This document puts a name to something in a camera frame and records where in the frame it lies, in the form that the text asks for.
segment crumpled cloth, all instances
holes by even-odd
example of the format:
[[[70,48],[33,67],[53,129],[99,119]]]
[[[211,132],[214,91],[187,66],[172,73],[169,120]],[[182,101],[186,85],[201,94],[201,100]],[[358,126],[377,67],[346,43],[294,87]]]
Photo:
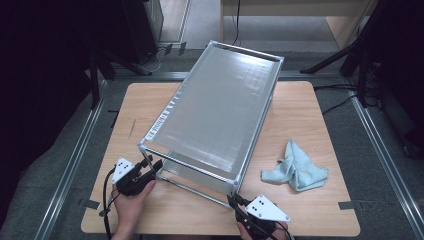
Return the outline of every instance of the crumpled cloth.
[[[298,191],[322,187],[328,178],[328,169],[315,166],[309,156],[293,141],[287,143],[284,159],[273,170],[262,170],[263,182],[282,184],[288,182]]]

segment black tripod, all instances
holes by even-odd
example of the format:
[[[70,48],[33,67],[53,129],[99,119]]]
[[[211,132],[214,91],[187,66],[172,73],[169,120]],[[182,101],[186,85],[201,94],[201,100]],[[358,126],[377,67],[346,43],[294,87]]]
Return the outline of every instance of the black tripod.
[[[377,28],[379,17],[381,16],[386,5],[387,1],[378,1],[374,12],[371,14],[369,20],[365,24],[364,29],[352,44],[325,59],[324,61],[318,63],[317,65],[305,70],[300,70],[300,73],[316,73],[347,55],[347,58],[343,62],[339,72],[343,77],[350,77],[359,66],[357,97],[362,106],[366,107],[367,104],[365,102],[365,87],[369,68],[369,52],[371,46],[373,46],[375,42],[375,29]]]

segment light wood surface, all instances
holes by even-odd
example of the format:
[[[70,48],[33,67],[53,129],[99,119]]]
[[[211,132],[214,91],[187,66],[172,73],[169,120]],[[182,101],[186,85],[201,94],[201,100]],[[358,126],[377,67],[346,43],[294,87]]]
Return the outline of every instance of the light wood surface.
[[[244,0],[240,16],[326,16],[330,30],[339,46],[346,47],[362,19],[377,0]],[[221,0],[221,21],[235,16],[237,1]]]
[[[100,167],[91,200],[101,202],[106,173],[119,157],[133,162],[142,155],[136,146],[175,92],[179,83],[135,83],[129,86]],[[288,184],[260,181],[284,156],[293,139],[329,178],[321,188],[297,193]],[[278,82],[266,120],[248,167],[240,194],[253,199],[264,194],[291,217],[289,230],[296,236],[356,236],[360,232],[354,210],[340,210],[350,201],[327,128],[312,86],[308,82]],[[104,232],[100,210],[87,209],[81,228]],[[112,231],[117,226],[114,208],[109,213]],[[164,181],[149,195],[138,233],[238,235],[234,211]]]

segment rectangular box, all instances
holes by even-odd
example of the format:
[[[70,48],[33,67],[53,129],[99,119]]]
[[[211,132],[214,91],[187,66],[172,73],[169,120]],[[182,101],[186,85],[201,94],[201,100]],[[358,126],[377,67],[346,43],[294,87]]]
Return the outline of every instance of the rectangular box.
[[[164,171],[225,195],[237,193],[282,63],[282,57],[211,41],[139,143],[141,152],[163,157]]]

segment table top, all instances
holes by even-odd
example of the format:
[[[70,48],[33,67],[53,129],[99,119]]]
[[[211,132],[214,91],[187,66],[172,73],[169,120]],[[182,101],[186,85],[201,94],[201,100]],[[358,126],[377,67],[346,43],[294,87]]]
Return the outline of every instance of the table top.
[[[142,160],[137,144],[149,130],[180,83],[134,83],[128,87],[103,163],[90,197],[102,202],[106,174],[124,157]],[[329,169],[321,188],[298,193],[288,184],[272,185],[260,180],[261,170],[271,170],[283,158],[293,139],[319,167]],[[360,227],[353,209],[340,210],[339,202],[350,197],[312,85],[309,82],[278,82],[267,117],[252,155],[240,195],[254,199],[265,195],[288,216],[295,236],[356,236]],[[99,210],[87,209],[81,228],[87,233],[105,232]],[[112,231],[118,219],[109,213]],[[158,181],[146,200],[138,233],[238,235],[234,211],[165,181]]]

